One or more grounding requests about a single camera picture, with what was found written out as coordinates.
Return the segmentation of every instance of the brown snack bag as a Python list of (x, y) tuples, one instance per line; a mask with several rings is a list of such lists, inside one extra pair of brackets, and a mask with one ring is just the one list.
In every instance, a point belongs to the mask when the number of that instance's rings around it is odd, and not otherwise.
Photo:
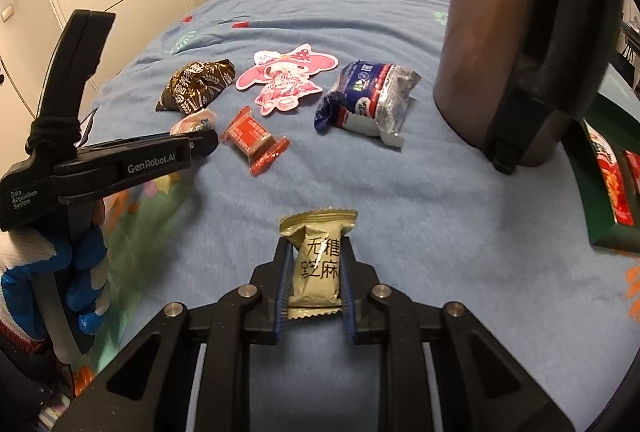
[(209, 105), (236, 78), (231, 60), (191, 62), (175, 72), (162, 91), (156, 110), (189, 115)]
[(355, 210), (326, 208), (280, 220), (280, 234), (298, 250), (287, 317), (340, 310), (340, 239), (355, 225)]

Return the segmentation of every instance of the blue glove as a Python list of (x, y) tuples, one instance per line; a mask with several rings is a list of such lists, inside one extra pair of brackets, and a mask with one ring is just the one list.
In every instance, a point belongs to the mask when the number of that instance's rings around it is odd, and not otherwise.
[(110, 304), (107, 249), (99, 226), (103, 222), (104, 204), (99, 202), (91, 227), (74, 247), (33, 228), (0, 233), (0, 335), (4, 342), (8, 340), (27, 355), (42, 352), (49, 345), (31, 280), (70, 264), (76, 272), (66, 304), (79, 314), (82, 332), (93, 335), (98, 330)]

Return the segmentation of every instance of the my melody sticker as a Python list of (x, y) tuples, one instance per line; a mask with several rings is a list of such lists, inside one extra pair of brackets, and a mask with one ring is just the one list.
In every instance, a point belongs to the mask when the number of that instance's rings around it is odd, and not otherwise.
[(316, 53), (309, 44), (302, 44), (289, 53), (258, 51), (255, 66), (242, 73), (236, 82), (238, 91), (253, 84), (265, 84), (255, 99), (260, 114), (267, 116), (273, 109), (282, 112), (296, 108), (299, 98), (322, 92), (309, 77), (320, 71), (329, 71), (338, 65), (338, 59), (326, 53)]

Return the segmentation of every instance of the blue snack bag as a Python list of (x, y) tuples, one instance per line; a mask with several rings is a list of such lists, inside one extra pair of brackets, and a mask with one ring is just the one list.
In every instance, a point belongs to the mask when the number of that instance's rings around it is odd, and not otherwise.
[(398, 135), (409, 94), (421, 76), (402, 66), (361, 60), (348, 64), (320, 101), (314, 126), (321, 134), (329, 124), (380, 138), (386, 145), (402, 147)]

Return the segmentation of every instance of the green box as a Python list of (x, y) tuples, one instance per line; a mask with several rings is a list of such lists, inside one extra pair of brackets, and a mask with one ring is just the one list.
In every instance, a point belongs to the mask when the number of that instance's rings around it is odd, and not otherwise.
[[(628, 94), (626, 98), (620, 91)], [(585, 120), (609, 142), (622, 170), (623, 183), (635, 225), (619, 224), (614, 218), (607, 187), (596, 153), (583, 123), (572, 122), (562, 144), (566, 150), (584, 206), (590, 243), (623, 252), (640, 253), (640, 198), (623, 153), (640, 154), (640, 102), (631, 89), (622, 86), (611, 72), (603, 81), (591, 112)]]

